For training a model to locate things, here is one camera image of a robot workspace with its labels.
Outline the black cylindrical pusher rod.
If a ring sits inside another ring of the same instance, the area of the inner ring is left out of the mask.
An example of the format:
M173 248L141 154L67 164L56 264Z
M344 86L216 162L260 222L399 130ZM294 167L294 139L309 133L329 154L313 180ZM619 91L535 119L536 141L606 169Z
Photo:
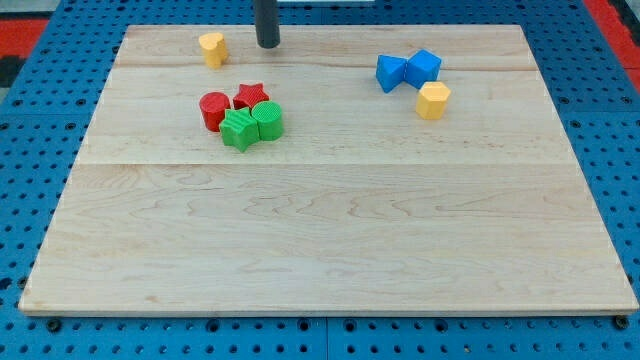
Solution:
M254 21L257 43L272 49L280 44L279 14L276 0L254 0Z

